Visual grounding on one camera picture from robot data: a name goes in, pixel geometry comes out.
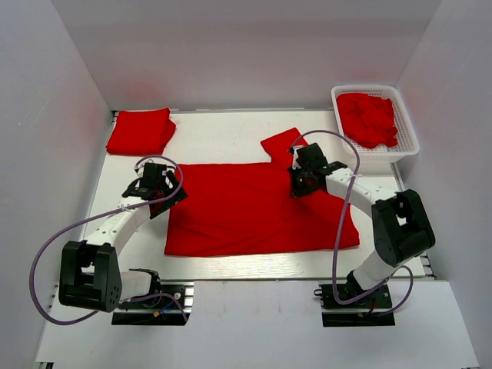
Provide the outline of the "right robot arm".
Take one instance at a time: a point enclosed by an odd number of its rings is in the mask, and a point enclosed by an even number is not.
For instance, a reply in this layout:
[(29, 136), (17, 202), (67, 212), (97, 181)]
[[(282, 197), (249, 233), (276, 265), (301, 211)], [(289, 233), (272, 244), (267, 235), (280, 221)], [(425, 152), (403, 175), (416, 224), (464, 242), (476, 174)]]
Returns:
[(374, 184), (339, 161), (329, 162), (317, 144), (294, 146), (289, 152), (293, 156), (288, 169), (293, 196), (324, 191), (343, 199), (342, 215), (355, 207), (372, 222), (374, 250), (347, 275), (343, 287), (332, 285), (337, 304), (367, 305), (395, 272), (435, 245), (431, 223), (416, 191), (392, 191)]

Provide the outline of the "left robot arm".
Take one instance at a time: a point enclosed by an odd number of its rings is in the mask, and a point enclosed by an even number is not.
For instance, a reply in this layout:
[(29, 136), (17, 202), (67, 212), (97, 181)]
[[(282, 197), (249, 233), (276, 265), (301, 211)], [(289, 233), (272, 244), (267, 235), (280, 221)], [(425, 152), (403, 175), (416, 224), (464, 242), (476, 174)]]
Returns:
[(61, 304), (112, 312), (121, 303), (153, 307), (161, 301), (158, 272), (144, 268), (121, 271), (118, 256), (147, 221), (188, 196), (176, 167), (146, 162), (121, 195), (118, 212), (81, 241), (62, 249), (58, 299)]

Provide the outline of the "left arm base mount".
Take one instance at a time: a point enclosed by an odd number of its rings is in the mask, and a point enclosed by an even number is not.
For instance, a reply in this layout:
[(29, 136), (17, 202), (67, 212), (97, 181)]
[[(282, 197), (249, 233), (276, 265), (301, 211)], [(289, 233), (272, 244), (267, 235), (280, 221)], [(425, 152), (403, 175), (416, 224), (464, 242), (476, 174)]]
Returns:
[[(161, 283), (161, 293), (170, 294), (181, 305), (186, 318), (191, 315), (194, 283)], [(186, 321), (179, 307), (170, 297), (156, 297), (149, 301), (125, 302), (113, 311), (113, 326), (184, 327)]]

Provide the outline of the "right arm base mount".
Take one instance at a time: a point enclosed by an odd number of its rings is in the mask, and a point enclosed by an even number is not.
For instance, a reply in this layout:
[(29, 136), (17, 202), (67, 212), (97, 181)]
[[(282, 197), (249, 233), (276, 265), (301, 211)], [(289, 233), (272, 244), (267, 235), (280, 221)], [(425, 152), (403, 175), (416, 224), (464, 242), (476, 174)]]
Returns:
[(392, 327), (395, 325), (394, 313), (384, 314), (393, 307), (387, 285), (373, 294), (354, 302), (341, 305), (334, 299), (331, 284), (320, 284), (314, 296), (321, 302), (323, 327)]

